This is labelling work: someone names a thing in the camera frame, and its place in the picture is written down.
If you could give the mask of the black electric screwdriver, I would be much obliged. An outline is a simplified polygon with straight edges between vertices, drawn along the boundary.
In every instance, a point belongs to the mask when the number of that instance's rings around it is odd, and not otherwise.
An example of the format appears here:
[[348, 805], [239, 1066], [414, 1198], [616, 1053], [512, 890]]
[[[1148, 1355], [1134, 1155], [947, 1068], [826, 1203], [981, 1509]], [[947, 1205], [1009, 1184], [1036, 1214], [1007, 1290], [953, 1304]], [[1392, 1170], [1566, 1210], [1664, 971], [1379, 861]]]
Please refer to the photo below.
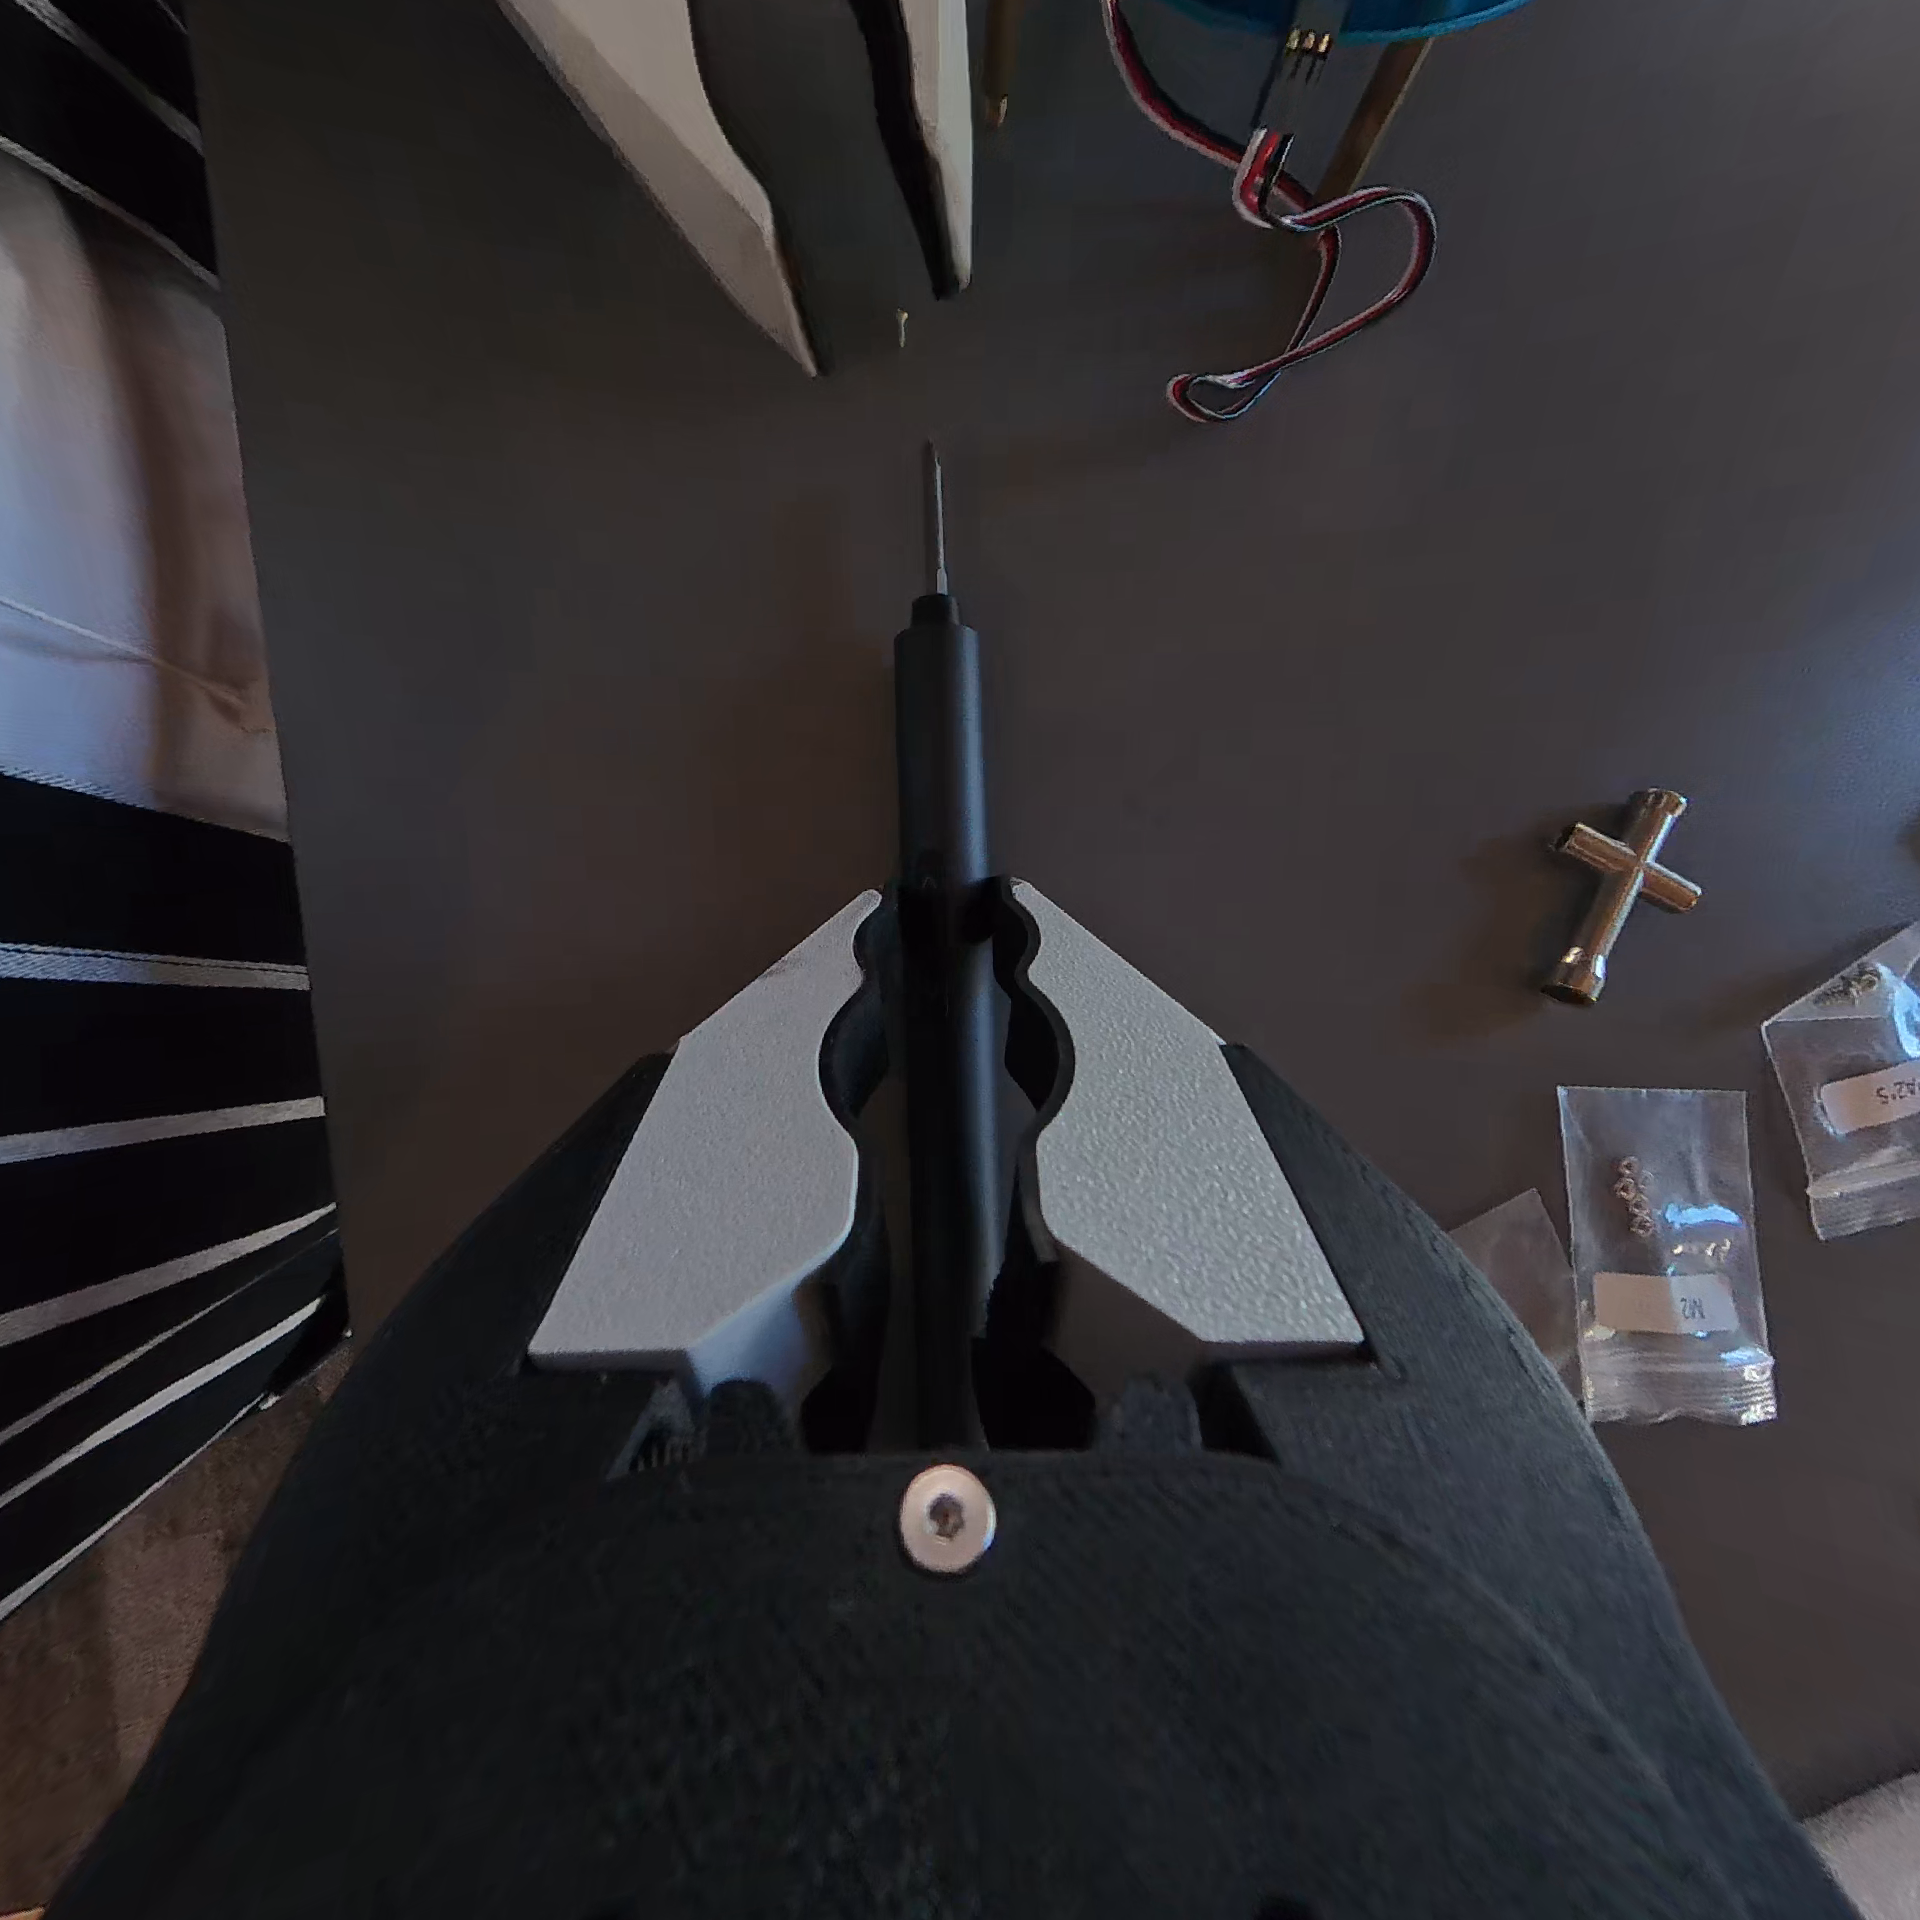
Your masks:
[[964, 620], [944, 463], [925, 446], [928, 588], [895, 641], [898, 940], [916, 1438], [981, 1438], [973, 1344], [997, 1274], [997, 871], [985, 816], [981, 638]]

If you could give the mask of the blue round device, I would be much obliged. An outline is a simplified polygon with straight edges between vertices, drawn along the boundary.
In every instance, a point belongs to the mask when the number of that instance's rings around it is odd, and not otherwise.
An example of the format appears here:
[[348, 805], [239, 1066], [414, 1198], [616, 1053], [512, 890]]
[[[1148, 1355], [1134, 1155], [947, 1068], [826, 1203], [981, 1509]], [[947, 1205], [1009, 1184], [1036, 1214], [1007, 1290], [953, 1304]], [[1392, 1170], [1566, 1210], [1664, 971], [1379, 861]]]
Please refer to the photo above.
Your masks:
[[[1172, 14], [1208, 30], [1273, 41], [1313, 14], [1316, 4], [1164, 4]], [[1346, 44], [1408, 44], [1432, 38], [1460, 38], [1528, 4], [1332, 4], [1339, 9], [1337, 41]]]

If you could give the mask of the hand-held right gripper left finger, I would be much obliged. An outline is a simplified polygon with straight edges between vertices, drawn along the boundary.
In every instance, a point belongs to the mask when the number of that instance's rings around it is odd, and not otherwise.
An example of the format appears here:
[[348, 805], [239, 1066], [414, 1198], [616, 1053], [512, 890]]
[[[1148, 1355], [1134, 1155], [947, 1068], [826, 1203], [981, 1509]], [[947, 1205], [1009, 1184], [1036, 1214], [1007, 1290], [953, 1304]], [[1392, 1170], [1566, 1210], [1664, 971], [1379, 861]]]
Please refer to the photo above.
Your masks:
[[540, 1373], [764, 1386], [865, 1448], [895, 1260], [860, 1117], [890, 1068], [898, 912], [863, 891], [674, 1049], [528, 1339]]

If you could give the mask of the black white striped cloth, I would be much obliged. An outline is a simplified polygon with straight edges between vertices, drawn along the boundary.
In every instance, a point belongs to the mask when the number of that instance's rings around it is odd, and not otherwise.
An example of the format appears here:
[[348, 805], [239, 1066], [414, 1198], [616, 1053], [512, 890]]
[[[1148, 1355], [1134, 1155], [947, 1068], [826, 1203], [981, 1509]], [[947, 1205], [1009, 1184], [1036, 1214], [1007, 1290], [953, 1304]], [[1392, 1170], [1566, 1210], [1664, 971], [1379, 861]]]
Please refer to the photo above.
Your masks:
[[[2, 4], [2, 158], [221, 317], [184, 4]], [[2, 1615], [342, 1326], [287, 839], [2, 775]]]

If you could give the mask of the clear bag of small nuts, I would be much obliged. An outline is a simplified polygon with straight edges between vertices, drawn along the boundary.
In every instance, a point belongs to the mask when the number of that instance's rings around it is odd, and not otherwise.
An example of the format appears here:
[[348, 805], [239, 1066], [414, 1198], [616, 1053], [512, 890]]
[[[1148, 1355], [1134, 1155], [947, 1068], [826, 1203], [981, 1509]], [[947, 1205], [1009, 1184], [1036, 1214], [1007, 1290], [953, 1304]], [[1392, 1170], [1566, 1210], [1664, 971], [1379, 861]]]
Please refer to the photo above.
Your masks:
[[1580, 1401], [1592, 1423], [1774, 1423], [1741, 1090], [1560, 1087]]

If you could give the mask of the white smooth fabric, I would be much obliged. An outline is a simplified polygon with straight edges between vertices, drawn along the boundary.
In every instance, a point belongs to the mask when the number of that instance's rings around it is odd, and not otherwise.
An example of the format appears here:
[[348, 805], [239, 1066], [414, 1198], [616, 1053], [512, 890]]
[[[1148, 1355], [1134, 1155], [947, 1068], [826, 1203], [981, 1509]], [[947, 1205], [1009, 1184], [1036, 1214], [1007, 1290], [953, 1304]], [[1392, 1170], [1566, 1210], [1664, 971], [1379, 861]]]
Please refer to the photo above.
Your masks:
[[212, 292], [2, 158], [2, 775], [287, 835]]

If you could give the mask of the silver cross socket wrench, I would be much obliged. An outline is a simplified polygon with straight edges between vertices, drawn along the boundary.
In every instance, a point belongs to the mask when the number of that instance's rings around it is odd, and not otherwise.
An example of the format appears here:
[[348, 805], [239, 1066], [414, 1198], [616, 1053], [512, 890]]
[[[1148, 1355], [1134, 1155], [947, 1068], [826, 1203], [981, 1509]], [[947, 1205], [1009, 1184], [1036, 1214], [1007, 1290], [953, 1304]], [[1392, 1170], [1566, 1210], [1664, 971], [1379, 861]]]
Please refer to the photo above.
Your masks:
[[1550, 852], [1597, 877], [1597, 891], [1572, 945], [1540, 977], [1540, 998], [1592, 1005], [1605, 987], [1620, 934], [1640, 905], [1689, 914], [1700, 885], [1664, 865], [1670, 835], [1689, 814], [1689, 797], [1648, 787], [1628, 797], [1620, 830], [1572, 823]]

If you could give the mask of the clear bag with white label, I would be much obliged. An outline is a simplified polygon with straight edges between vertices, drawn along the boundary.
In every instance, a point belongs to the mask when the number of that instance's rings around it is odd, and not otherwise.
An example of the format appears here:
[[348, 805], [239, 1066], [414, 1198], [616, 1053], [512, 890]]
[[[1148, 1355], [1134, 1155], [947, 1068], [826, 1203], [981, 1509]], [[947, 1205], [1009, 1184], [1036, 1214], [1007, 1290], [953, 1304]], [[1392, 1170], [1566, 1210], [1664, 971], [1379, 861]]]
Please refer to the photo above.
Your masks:
[[1764, 1023], [1820, 1240], [1918, 1217], [1918, 924]]

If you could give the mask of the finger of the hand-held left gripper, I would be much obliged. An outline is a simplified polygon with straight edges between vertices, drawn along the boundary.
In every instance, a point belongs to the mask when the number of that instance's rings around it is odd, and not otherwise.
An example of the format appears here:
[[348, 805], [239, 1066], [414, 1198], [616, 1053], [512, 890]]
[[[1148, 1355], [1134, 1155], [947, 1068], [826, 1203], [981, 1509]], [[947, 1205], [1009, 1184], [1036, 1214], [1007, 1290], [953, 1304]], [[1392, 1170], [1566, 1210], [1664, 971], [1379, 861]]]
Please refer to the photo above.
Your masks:
[[804, 376], [898, 353], [912, 221], [850, 4], [502, 4], [716, 292]]
[[973, 58], [967, 4], [853, 4], [874, 127], [934, 297], [973, 282]]

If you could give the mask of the clear flat labelled bag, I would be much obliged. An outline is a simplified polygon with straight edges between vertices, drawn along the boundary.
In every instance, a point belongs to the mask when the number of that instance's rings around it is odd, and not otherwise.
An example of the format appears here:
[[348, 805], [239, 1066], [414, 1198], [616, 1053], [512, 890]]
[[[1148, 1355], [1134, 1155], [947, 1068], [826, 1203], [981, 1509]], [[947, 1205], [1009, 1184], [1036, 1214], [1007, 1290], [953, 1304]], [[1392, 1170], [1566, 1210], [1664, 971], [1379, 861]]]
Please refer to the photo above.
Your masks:
[[1457, 1225], [1450, 1239], [1580, 1405], [1577, 1283], [1540, 1193], [1525, 1189]]

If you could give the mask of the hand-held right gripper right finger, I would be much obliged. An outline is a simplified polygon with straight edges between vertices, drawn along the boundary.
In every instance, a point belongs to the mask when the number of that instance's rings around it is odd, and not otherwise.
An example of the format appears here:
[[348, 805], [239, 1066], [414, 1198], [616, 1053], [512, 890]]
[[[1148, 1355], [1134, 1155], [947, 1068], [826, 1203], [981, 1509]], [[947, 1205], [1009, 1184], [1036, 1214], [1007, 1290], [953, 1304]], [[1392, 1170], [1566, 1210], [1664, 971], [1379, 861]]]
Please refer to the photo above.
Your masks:
[[1220, 1036], [1002, 882], [1007, 1072], [1032, 1109], [992, 1307], [1060, 1367], [1350, 1358], [1363, 1322]]

